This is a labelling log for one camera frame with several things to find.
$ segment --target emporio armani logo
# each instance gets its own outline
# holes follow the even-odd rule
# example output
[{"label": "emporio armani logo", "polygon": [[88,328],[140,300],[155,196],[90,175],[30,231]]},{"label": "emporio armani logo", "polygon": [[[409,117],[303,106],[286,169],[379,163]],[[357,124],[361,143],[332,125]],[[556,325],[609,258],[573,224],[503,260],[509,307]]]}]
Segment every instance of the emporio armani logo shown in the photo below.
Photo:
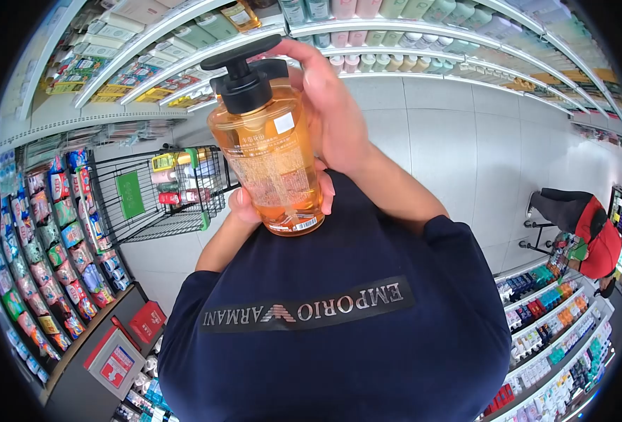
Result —
[{"label": "emporio armani logo", "polygon": [[406,277],[398,275],[308,302],[269,301],[204,311],[200,331],[308,330],[408,308],[414,303]]}]

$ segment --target box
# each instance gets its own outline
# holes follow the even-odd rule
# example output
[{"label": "box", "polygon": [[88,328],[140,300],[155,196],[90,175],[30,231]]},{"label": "box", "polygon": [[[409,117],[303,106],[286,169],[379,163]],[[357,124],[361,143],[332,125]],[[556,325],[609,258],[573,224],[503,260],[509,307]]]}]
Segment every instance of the box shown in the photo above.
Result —
[{"label": "box", "polygon": [[149,344],[165,322],[166,316],[158,307],[158,303],[150,300],[133,316],[128,325],[140,337],[140,340]]}]

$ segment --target orange liquid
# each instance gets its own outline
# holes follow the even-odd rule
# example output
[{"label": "orange liquid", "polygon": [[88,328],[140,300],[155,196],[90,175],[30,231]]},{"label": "orange liquid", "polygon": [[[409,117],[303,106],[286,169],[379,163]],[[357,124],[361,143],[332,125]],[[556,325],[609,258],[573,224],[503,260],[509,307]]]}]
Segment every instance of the orange liquid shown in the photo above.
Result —
[{"label": "orange liquid", "polygon": [[300,236],[323,223],[322,195],[301,95],[289,86],[272,91],[266,105],[247,114],[220,104],[208,125],[266,228]]}]

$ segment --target pink bottle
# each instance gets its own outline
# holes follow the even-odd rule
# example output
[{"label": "pink bottle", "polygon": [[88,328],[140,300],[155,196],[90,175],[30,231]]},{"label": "pink bottle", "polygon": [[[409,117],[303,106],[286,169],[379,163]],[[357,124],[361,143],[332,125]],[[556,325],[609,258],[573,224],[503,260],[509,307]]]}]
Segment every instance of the pink bottle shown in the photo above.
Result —
[{"label": "pink bottle", "polygon": [[349,41],[349,32],[348,31],[331,32],[330,40],[332,42],[333,47],[340,49],[341,47],[346,46],[346,43]]},{"label": "pink bottle", "polygon": [[363,41],[365,41],[365,37],[367,37],[367,31],[350,31],[349,45],[362,46]]},{"label": "pink bottle", "polygon": [[356,13],[357,0],[332,0],[332,14],[337,19],[351,19]]},{"label": "pink bottle", "polygon": [[380,6],[381,0],[357,0],[356,15],[364,19],[374,18]]}]

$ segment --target red shirt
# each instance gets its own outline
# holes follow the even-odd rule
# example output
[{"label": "red shirt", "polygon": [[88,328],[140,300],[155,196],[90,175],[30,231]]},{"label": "red shirt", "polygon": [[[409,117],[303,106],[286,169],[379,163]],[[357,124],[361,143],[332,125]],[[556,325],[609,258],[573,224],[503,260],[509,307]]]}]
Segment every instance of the red shirt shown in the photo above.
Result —
[{"label": "red shirt", "polygon": [[595,211],[603,209],[597,198],[592,197],[576,226],[576,235],[588,244],[588,258],[580,264],[580,273],[589,278],[602,278],[618,264],[622,238],[618,229],[607,219],[602,231],[590,241],[590,224]]}]

